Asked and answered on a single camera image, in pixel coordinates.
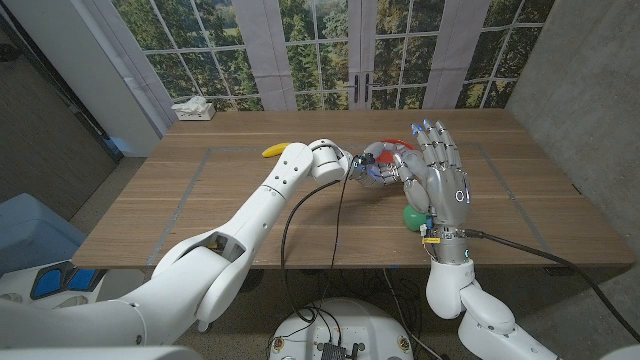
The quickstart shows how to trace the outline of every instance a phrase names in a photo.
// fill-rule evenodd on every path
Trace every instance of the green foliage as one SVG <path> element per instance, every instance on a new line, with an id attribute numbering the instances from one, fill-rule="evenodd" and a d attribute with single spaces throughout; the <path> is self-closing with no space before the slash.
<path id="1" fill-rule="evenodd" d="M 112 0 L 120 17 L 143 50 L 171 48 L 160 20 L 147 0 Z"/>
<path id="2" fill-rule="evenodd" d="M 426 87 L 400 89 L 398 109 L 421 109 Z"/>
<path id="3" fill-rule="evenodd" d="M 320 94 L 296 94 L 298 110 L 321 110 Z"/>
<path id="4" fill-rule="evenodd" d="M 325 110 L 349 110 L 349 93 L 328 93 L 324 94 Z"/>
<path id="5" fill-rule="evenodd" d="M 225 31 L 237 28 L 236 13 L 233 7 L 215 6 L 210 0 L 196 0 L 196 8 L 202 20 L 202 26 L 213 46 L 242 45 L 240 32 Z"/>
<path id="6" fill-rule="evenodd" d="M 491 0 L 484 27 L 504 26 L 513 22 L 521 0 Z"/>
<path id="7" fill-rule="evenodd" d="M 210 52 L 184 53 L 182 58 L 203 95 L 227 95 L 224 82 L 220 78 L 218 68 Z"/>
<path id="8" fill-rule="evenodd" d="M 313 13 L 309 3 L 304 0 L 279 0 L 279 4 L 285 41 L 315 38 Z"/>
<path id="9" fill-rule="evenodd" d="M 494 81 L 491 83 L 487 100 L 484 103 L 485 108 L 504 108 L 507 101 L 516 87 L 515 81 Z"/>
<path id="10" fill-rule="evenodd" d="M 346 0 L 316 1 L 316 17 L 320 39 L 347 37 L 349 14 Z"/>
<path id="11" fill-rule="evenodd" d="M 399 34 L 407 30 L 409 0 L 378 0 L 376 34 Z"/>
<path id="12" fill-rule="evenodd" d="M 156 0 L 156 5 L 178 48 L 207 46 L 189 0 Z"/>
<path id="13" fill-rule="evenodd" d="M 371 109 L 395 109 L 397 95 L 397 89 L 374 90 L 371 95 Z"/>
<path id="14" fill-rule="evenodd" d="M 486 88 L 486 81 L 462 85 L 456 108 L 479 108 Z"/>
<path id="15" fill-rule="evenodd" d="M 437 40 L 436 36 L 420 36 L 407 40 L 403 84 L 423 84 L 429 80 Z"/>
<path id="16" fill-rule="evenodd" d="M 264 111 L 260 98 L 236 99 L 239 111 Z"/>
<path id="17" fill-rule="evenodd" d="M 502 54 L 496 76 L 515 78 L 520 76 L 542 28 L 515 28 Z"/>
<path id="18" fill-rule="evenodd" d="M 553 7 L 554 0 L 527 0 L 520 10 L 519 23 L 543 23 Z"/>
<path id="19" fill-rule="evenodd" d="M 216 111 L 229 111 L 233 110 L 233 105 L 230 100 L 227 99 L 213 99 L 211 100 L 213 107 L 216 108 Z"/>
<path id="20" fill-rule="evenodd" d="M 404 39 L 376 40 L 373 80 L 381 85 L 398 85 Z"/>
<path id="21" fill-rule="evenodd" d="M 342 3 L 336 10 L 323 17 L 323 21 L 318 22 L 318 33 L 327 39 L 346 38 L 349 35 L 349 14 L 346 3 Z"/>
<path id="22" fill-rule="evenodd" d="M 113 4 L 142 49 L 173 48 L 148 0 L 113 0 Z M 202 33 L 190 0 L 156 0 L 156 4 L 178 48 L 206 47 L 205 35 L 213 46 L 243 44 L 230 0 L 195 0 L 206 34 Z M 217 52 L 216 56 L 231 95 L 258 92 L 245 50 Z M 184 53 L 182 57 L 203 95 L 230 95 L 210 52 Z M 177 54 L 147 58 L 172 98 L 197 94 Z M 263 110 L 259 98 L 236 102 L 239 110 Z M 215 99 L 213 103 L 217 111 L 233 109 L 229 100 Z"/>
<path id="23" fill-rule="evenodd" d="M 197 95 L 177 54 L 152 54 L 147 59 L 172 98 Z"/>
<path id="24" fill-rule="evenodd" d="M 217 51 L 218 63 L 229 84 L 231 95 L 252 95 L 258 93 L 253 79 L 246 50 Z"/>
<path id="25" fill-rule="evenodd" d="M 493 66 L 498 60 L 502 43 L 508 32 L 509 30 L 485 31 L 480 34 L 466 80 L 491 76 Z"/>
<path id="26" fill-rule="evenodd" d="M 444 0 L 413 0 L 409 32 L 438 31 L 443 11 Z"/>

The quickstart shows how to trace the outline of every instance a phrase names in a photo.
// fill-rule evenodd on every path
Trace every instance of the green ball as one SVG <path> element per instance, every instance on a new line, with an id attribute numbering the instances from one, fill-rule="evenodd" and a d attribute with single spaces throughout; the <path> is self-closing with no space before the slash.
<path id="1" fill-rule="evenodd" d="M 413 210 L 411 205 L 407 205 L 404 208 L 402 218 L 404 219 L 404 224 L 407 225 L 407 228 L 411 231 L 420 231 L 420 225 L 427 222 L 427 215 Z"/>

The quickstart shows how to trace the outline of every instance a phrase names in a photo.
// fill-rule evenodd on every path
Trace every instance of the silver robotic hand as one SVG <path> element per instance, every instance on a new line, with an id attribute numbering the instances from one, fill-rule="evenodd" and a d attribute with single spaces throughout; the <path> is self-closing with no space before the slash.
<path id="1" fill-rule="evenodd" d="M 422 179 L 422 187 L 430 200 L 434 224 L 431 229 L 422 229 L 425 249 L 437 262 L 466 263 L 469 255 L 462 226 L 471 207 L 471 191 L 467 173 L 462 171 L 458 147 L 440 122 L 433 127 L 424 120 L 424 129 L 415 124 L 411 127 L 422 148 L 423 159 L 408 156 L 404 162 Z M 413 205 L 410 199 L 413 194 L 407 188 L 405 181 L 405 194 L 409 204 L 420 211 Z"/>
<path id="2" fill-rule="evenodd" d="M 401 181 L 411 207 L 433 218 L 434 227 L 423 230 L 423 236 L 432 239 L 429 252 L 434 259 L 464 263 L 468 259 L 467 247 L 460 233 L 469 214 L 471 193 L 458 148 L 439 122 L 433 127 L 424 120 L 424 128 L 416 124 L 411 128 L 422 154 L 403 145 L 373 143 L 363 155 L 354 157 L 350 178 L 366 187 Z M 376 163 L 375 159 L 385 150 L 392 153 L 393 163 Z"/>
<path id="3" fill-rule="evenodd" d="M 349 179 L 357 180 L 364 187 L 380 188 L 400 181 L 398 166 L 394 163 L 377 162 L 383 151 L 403 156 L 409 153 L 419 154 L 404 145 L 390 142 L 375 142 L 364 149 L 362 155 L 356 155 L 353 159 L 353 169 L 349 173 Z"/>

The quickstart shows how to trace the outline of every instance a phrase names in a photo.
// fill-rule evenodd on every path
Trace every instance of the wire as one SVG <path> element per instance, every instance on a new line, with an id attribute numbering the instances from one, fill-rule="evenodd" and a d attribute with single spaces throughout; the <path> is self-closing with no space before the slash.
<path id="1" fill-rule="evenodd" d="M 303 309 L 306 309 L 306 310 L 311 311 L 311 313 L 313 314 L 313 315 L 312 315 L 312 318 L 313 318 L 314 320 L 317 318 L 318 313 L 314 313 L 314 312 L 313 312 L 313 310 L 312 310 L 313 308 L 305 306 L 305 307 L 303 307 Z M 267 353 L 267 359 L 269 358 L 269 353 L 270 353 L 270 350 L 269 350 L 269 349 L 271 348 L 271 344 L 272 344 L 272 343 L 273 343 L 277 338 L 286 339 L 286 338 L 288 338 L 288 337 L 290 337 L 290 336 L 293 336 L 293 335 L 295 335 L 295 334 L 299 333 L 299 332 L 300 332 L 300 331 L 302 331 L 302 330 L 305 330 L 305 329 L 309 328 L 311 325 L 313 325 L 313 322 L 311 322 L 311 323 L 307 324 L 306 326 L 304 326 L 304 327 L 302 327 L 302 328 L 300 328 L 300 329 L 298 329 L 298 330 L 296 330 L 296 331 L 292 332 L 292 333 L 291 333 L 291 334 L 289 334 L 289 335 L 283 335 L 283 336 L 274 336 L 274 337 L 270 337 L 270 338 L 269 338 L 269 342 L 267 343 L 267 347 L 266 347 L 266 349 L 265 349 L 265 351 L 266 351 L 266 353 Z"/>
<path id="2" fill-rule="evenodd" d="M 284 232 L 282 234 L 282 244 L 280 246 L 280 270 L 282 271 L 282 280 L 284 282 L 284 288 L 285 288 L 285 290 L 287 292 L 287 298 L 289 299 L 289 304 L 291 305 L 291 308 L 293 309 L 293 311 L 296 313 L 296 315 L 298 315 L 298 317 L 302 321 L 307 322 L 309 324 L 312 324 L 316 320 L 317 314 L 314 314 L 311 317 L 311 319 L 307 319 L 306 317 L 302 316 L 302 314 L 300 313 L 300 311 L 298 310 L 298 308 L 296 307 L 296 305 L 295 305 L 295 303 L 293 301 L 293 297 L 291 296 L 291 291 L 289 290 L 289 284 L 287 282 L 287 271 L 284 268 L 284 247 L 285 247 L 285 243 L 287 242 L 287 232 L 289 231 L 289 224 L 291 224 L 291 219 L 293 219 L 293 215 L 295 215 L 295 213 L 298 210 L 298 208 L 300 207 L 300 205 L 302 205 L 305 201 L 307 201 L 307 199 L 309 199 L 311 196 L 313 196 L 318 191 L 323 190 L 325 188 L 328 188 L 329 186 L 335 185 L 335 184 L 337 184 L 339 182 L 340 182 L 339 180 L 335 180 L 335 181 L 332 181 L 332 182 L 330 182 L 328 184 L 319 186 L 316 189 L 314 189 L 313 191 L 311 191 L 310 193 L 308 193 L 305 197 L 303 197 L 296 204 L 296 206 L 294 206 L 293 210 L 291 210 L 291 213 L 289 214 L 289 218 L 287 219 L 287 223 L 284 226 Z"/>
<path id="3" fill-rule="evenodd" d="M 538 255 L 540 257 L 549 259 L 551 261 L 554 261 L 558 264 L 564 265 L 572 269 L 573 271 L 578 273 L 578 275 L 580 275 L 587 282 L 587 284 L 589 284 L 589 286 L 591 286 L 593 291 L 595 291 L 596 295 L 598 295 L 600 300 L 602 300 L 602 302 L 607 307 L 607 309 L 609 309 L 611 314 L 616 318 L 616 320 L 618 320 L 618 322 L 620 322 L 620 324 L 622 324 L 622 326 L 629 332 L 629 334 L 631 334 L 631 336 L 633 336 L 633 338 L 636 339 L 636 341 L 640 342 L 640 334 L 638 334 L 638 332 L 633 327 L 631 327 L 631 325 L 627 322 L 627 320 L 625 320 L 624 317 L 622 317 L 622 315 L 618 312 L 618 310 L 616 310 L 616 308 L 613 306 L 611 301 L 609 301 L 609 299 L 602 292 L 602 290 L 600 290 L 600 287 L 598 286 L 598 284 L 596 284 L 596 282 L 593 281 L 593 279 L 591 279 L 591 277 L 587 275 L 587 273 L 585 273 L 581 268 L 579 268 L 577 265 L 575 265 L 571 261 L 563 259 L 553 254 L 549 254 L 548 252 L 534 249 L 526 245 L 518 244 L 513 241 L 509 241 L 507 239 L 503 239 L 495 235 L 486 234 L 478 230 L 467 229 L 465 230 L 465 235 L 467 237 L 473 237 L 478 239 L 488 239 L 491 241 L 495 241 L 499 244 L 506 245 L 514 249 L 518 249 L 521 251 L 528 252 L 530 254 Z"/>
<path id="4" fill-rule="evenodd" d="M 321 309 L 319 307 L 315 307 L 314 305 L 314 309 L 316 309 L 316 311 L 318 311 L 318 314 L 320 314 L 320 312 L 323 312 L 327 315 L 329 315 L 329 317 L 331 317 L 333 319 L 333 322 L 336 323 L 336 326 L 338 327 L 338 346 L 342 345 L 342 331 L 340 331 L 340 324 L 338 324 L 338 320 L 336 320 L 335 316 L 333 316 L 330 312 Z M 331 340 L 331 329 L 329 329 L 329 342 L 333 344 L 332 340 Z"/>
<path id="5" fill-rule="evenodd" d="M 407 333 L 409 333 L 409 336 L 411 336 L 413 338 L 413 340 L 415 340 L 418 344 L 422 345 L 422 347 L 425 348 L 425 350 L 427 350 L 428 352 L 430 352 L 431 355 L 435 356 L 436 359 L 442 360 L 440 355 L 438 355 L 430 347 L 428 347 L 422 341 L 420 341 L 420 339 L 418 339 L 417 336 L 413 335 L 413 333 L 409 330 L 409 328 L 407 327 L 407 324 L 404 321 L 404 316 L 402 315 L 402 310 L 400 309 L 400 303 L 398 302 L 398 298 L 396 297 L 396 292 L 395 292 L 395 290 L 393 290 L 393 286 L 391 285 L 391 281 L 389 280 L 389 277 L 387 276 L 387 269 L 386 268 L 382 268 L 382 271 L 384 273 L 384 278 L 387 280 L 387 285 L 389 285 L 389 290 L 391 290 L 391 295 L 393 295 L 393 299 L 396 301 L 396 306 L 398 307 L 398 313 L 400 313 L 400 320 L 402 320 L 402 325 L 407 330 Z"/>
<path id="6" fill-rule="evenodd" d="M 340 210 L 342 210 L 342 200 L 344 199 L 344 189 L 347 187 L 347 179 L 349 179 L 349 173 L 351 172 L 351 167 L 347 169 L 347 173 L 344 175 L 344 183 L 342 184 L 342 193 L 340 194 L 340 202 L 338 203 L 338 215 L 336 217 L 336 241 L 333 243 L 333 255 L 331 255 L 331 266 L 329 270 L 333 269 L 333 264 L 336 260 L 336 250 L 338 249 L 338 235 L 340 235 Z M 329 290 L 330 282 L 327 281 L 327 285 L 322 292 L 322 298 L 320 298 L 320 306 L 322 306 L 322 301 L 324 300 L 325 295 L 327 294 L 327 290 Z"/>

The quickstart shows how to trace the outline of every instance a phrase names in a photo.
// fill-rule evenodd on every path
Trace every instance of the banana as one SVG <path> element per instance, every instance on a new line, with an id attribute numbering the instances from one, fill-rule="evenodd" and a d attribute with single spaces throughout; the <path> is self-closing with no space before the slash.
<path id="1" fill-rule="evenodd" d="M 272 157 L 276 155 L 282 154 L 284 149 L 289 146 L 291 143 L 280 143 L 267 148 L 267 150 L 262 152 L 263 157 Z"/>

